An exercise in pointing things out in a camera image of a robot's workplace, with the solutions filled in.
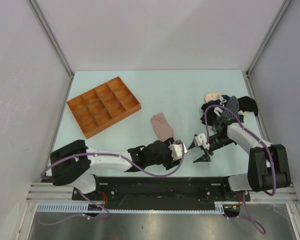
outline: pink fabric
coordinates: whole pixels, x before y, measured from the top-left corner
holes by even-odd
[[[154,115],[150,121],[153,130],[160,141],[164,142],[168,138],[174,137],[174,130],[170,127],[165,115],[162,112]]]

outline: pile of clothes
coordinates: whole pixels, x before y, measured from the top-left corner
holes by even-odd
[[[219,105],[231,110],[242,123],[244,122],[244,116],[246,115],[245,112],[254,112],[255,116],[259,113],[256,101],[248,96],[236,98],[236,96],[228,96],[221,93],[210,93],[205,96],[205,102],[206,103],[201,107],[203,110],[203,116],[201,118],[203,124],[206,124],[205,111],[207,107],[211,105]],[[226,117],[227,119],[234,118],[228,111],[222,110],[220,107],[212,107],[206,113],[207,124],[213,126],[216,118],[221,116]]]

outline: gray wall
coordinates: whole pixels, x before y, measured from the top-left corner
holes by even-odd
[[[290,6],[251,81],[271,140],[287,148],[300,201],[300,0]]]
[[[0,0],[0,222],[15,202],[22,213],[69,81],[27,1]]]
[[[73,71],[245,70],[284,0],[38,0]]]

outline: light blue table surface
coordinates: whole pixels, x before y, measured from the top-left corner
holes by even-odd
[[[160,112],[174,130],[174,138],[188,147],[194,134],[205,133],[201,106],[209,93],[223,93],[238,98],[248,96],[240,70],[147,70],[147,71],[77,71],[68,100],[117,76],[141,103],[142,109],[97,135],[85,140],[77,121],[66,105],[54,150],[75,140],[84,139],[86,145],[105,151],[124,151],[157,140],[150,118]],[[248,128],[260,135],[253,113],[244,118]],[[238,145],[230,144],[214,152],[211,162],[193,163],[203,152],[191,149],[181,168],[172,177],[224,177],[246,173],[248,155]],[[155,174],[166,174],[162,165],[146,168]],[[147,177],[143,172],[99,170],[97,176]]]

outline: cable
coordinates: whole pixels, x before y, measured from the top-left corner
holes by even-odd
[[[164,175],[157,175],[157,174],[154,174],[154,173],[151,173],[151,172],[148,172],[144,169],[142,169],[140,166],[138,166],[136,163],[134,163],[133,161],[131,161],[129,158],[125,157],[125,156],[122,156],[120,154],[115,154],[115,153],[100,153],[100,152],[85,152],[85,153],[77,153],[77,154],[73,154],[71,156],[67,156],[67,157],[64,157],[56,162],[54,162],[53,164],[51,164],[50,166],[48,166],[46,169],[44,169],[41,173],[40,173],[40,177],[42,179],[51,179],[51,177],[48,177],[46,176],[46,172],[52,168],[54,168],[55,166],[67,161],[67,160],[70,160],[70,159],[73,159],[73,158],[78,158],[78,157],[83,157],[83,156],[108,156],[108,157],[117,157],[117,158],[122,158],[123,160],[127,161],[128,163],[130,163],[131,165],[133,165],[134,167],[136,167],[138,170],[140,170],[141,172],[144,172],[145,174],[149,175],[149,176],[152,176],[152,177],[155,177],[155,178],[166,178],[166,177],[169,177],[171,176],[172,174],[174,174],[176,171],[179,170],[179,168],[181,167],[182,163],[184,162],[184,158],[185,158],[185,147],[184,147],[184,144],[182,141],[179,140],[179,144],[181,144],[181,147],[182,147],[182,157],[181,157],[181,160],[180,160],[180,163],[179,165],[171,172],[167,173],[167,174],[164,174]]]
[[[101,194],[103,195],[103,201],[104,201],[103,206],[106,206],[106,204],[108,203],[108,197],[104,191],[102,191]]]
[[[233,217],[229,217],[229,216],[227,216],[226,213],[224,213],[224,216],[226,217],[227,220],[228,220],[228,219],[246,219],[246,220],[250,220],[250,221],[253,223],[254,227],[255,227],[261,234],[266,235],[266,234],[267,234],[267,231],[266,231],[266,229],[264,228],[264,226],[262,226],[260,222],[258,222],[257,220],[255,220],[255,219],[251,216],[251,213],[250,213],[250,211],[249,211],[249,209],[248,209],[248,207],[247,207],[247,204],[246,204],[246,197],[245,197],[245,195],[246,195],[246,194],[244,193],[244,194],[243,194],[243,199],[242,199],[242,200],[243,200],[243,204],[244,204],[244,207],[245,207],[245,210],[246,210],[248,216],[233,216]]]
[[[71,216],[68,216],[68,217],[65,217],[64,219],[62,220],[59,220],[59,221],[56,221],[56,222],[52,222],[52,223],[45,223],[45,222],[42,222],[40,219],[39,219],[39,216],[36,218],[37,222],[40,224],[40,225],[43,225],[43,226],[54,226],[54,225],[58,225],[60,223],[63,223],[64,221],[67,221],[69,219],[72,219],[72,218],[75,218],[75,217],[87,217],[87,219],[95,219],[95,220],[103,220],[103,219],[107,219],[110,217],[110,212],[108,209],[106,209],[104,206],[94,202],[94,201],[91,201],[89,198],[86,197],[86,195],[84,195],[79,189],[77,190],[79,192],[79,194],[85,199],[87,200],[88,202],[90,202],[91,204],[97,206],[98,208],[101,208],[103,211],[105,211],[107,213],[106,216],[102,216],[102,217],[97,217],[97,216],[90,216],[90,215],[87,215],[87,214],[84,214],[84,213],[78,213],[78,214],[73,214]],[[106,198],[106,202],[108,202],[108,199],[107,199],[107,196],[105,193],[102,194],[103,197]]]
[[[224,209],[236,209],[239,208],[240,206],[242,206],[244,204],[244,200],[242,198],[242,196],[240,194],[238,194],[238,198],[239,198],[239,204],[238,205],[233,205],[233,206],[224,206]]]
[[[269,150],[269,148],[267,147],[267,145],[264,143],[264,141],[262,141],[257,135],[255,135],[252,131],[250,131],[249,129],[247,129],[242,122],[240,121],[240,119],[235,115],[235,113],[231,110],[229,110],[228,108],[224,107],[224,106],[220,106],[220,105],[210,105],[208,106],[205,111],[204,111],[204,122],[205,122],[205,129],[206,129],[206,144],[209,144],[209,128],[208,128],[208,121],[207,121],[207,113],[208,110],[211,108],[221,108],[223,110],[226,110],[228,113],[230,113],[231,115],[233,115],[233,117],[237,120],[239,126],[245,130],[248,134],[250,134],[254,139],[256,139],[266,150],[266,153],[268,154],[268,158],[270,161],[270,166],[271,166],[271,172],[272,172],[272,192],[268,192],[268,191],[264,191],[266,194],[268,194],[269,196],[274,196],[276,194],[276,189],[277,189],[277,181],[276,181],[276,171],[275,171],[275,164],[274,164],[274,160],[271,156],[271,152]]]
[[[42,179],[51,179],[50,176],[46,176],[46,172],[52,168],[54,168],[55,166],[65,162],[65,161],[68,161],[70,159],[73,159],[73,158],[78,158],[78,157],[84,157],[84,156],[94,156],[96,155],[95,153],[90,153],[90,152],[84,152],[84,153],[77,153],[77,154],[73,154],[71,156],[66,156],[54,163],[52,163],[50,166],[47,166],[41,173],[40,173],[40,177]]]

